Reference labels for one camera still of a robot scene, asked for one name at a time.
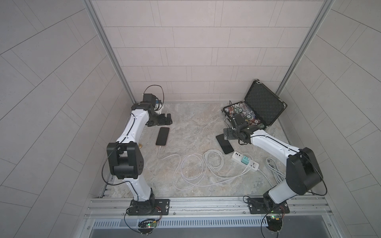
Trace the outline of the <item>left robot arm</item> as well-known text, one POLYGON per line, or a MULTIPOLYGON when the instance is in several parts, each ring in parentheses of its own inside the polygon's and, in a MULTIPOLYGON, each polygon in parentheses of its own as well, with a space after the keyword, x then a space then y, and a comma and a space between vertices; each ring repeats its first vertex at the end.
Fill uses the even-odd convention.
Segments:
POLYGON ((156 145, 167 144, 169 126, 173 121, 171 114, 162 113, 164 100, 164 93, 160 100, 154 94, 145 91, 143 100, 133 104, 130 119, 121 136, 116 142, 107 145, 106 162, 109 164, 110 173, 122 180, 116 185, 126 183, 137 203, 154 200, 153 190, 142 175, 144 158, 139 148, 139 141, 145 127, 160 126, 156 145))

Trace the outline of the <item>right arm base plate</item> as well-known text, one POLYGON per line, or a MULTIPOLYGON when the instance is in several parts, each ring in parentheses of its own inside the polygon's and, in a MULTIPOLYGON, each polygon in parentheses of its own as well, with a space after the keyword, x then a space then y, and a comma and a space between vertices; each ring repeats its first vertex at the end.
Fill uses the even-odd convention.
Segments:
POLYGON ((244 196, 243 202, 249 207, 251 214, 289 214, 290 209, 286 201, 275 204, 263 197, 244 196))

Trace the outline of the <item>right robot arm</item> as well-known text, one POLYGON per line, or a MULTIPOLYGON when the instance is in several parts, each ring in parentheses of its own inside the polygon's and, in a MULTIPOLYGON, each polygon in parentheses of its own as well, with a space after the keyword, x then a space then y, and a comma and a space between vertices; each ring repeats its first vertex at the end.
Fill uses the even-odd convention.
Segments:
POLYGON ((286 166, 284 181, 264 194, 263 207, 266 212, 274 211, 290 198, 311 192, 313 187, 324 182, 321 169, 311 149, 288 145, 256 125, 249 126, 241 115, 232 116, 228 121, 231 126, 224 129, 224 139, 237 139, 244 144, 257 146, 286 166))

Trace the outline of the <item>green case phone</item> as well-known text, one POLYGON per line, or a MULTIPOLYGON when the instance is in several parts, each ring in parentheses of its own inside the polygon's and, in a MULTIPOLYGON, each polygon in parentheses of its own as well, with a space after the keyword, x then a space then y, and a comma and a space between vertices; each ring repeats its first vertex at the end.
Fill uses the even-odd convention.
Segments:
POLYGON ((217 135, 215 138, 225 155, 229 155, 234 152, 234 148, 229 140, 225 140, 224 134, 217 135))

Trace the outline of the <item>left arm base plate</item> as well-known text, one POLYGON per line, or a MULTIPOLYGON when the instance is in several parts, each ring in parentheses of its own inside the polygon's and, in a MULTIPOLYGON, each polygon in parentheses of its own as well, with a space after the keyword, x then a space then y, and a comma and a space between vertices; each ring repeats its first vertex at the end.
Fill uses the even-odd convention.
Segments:
POLYGON ((169 199, 155 199, 138 202, 131 201, 130 207, 127 209, 129 216, 158 216, 168 215, 170 207, 169 199))

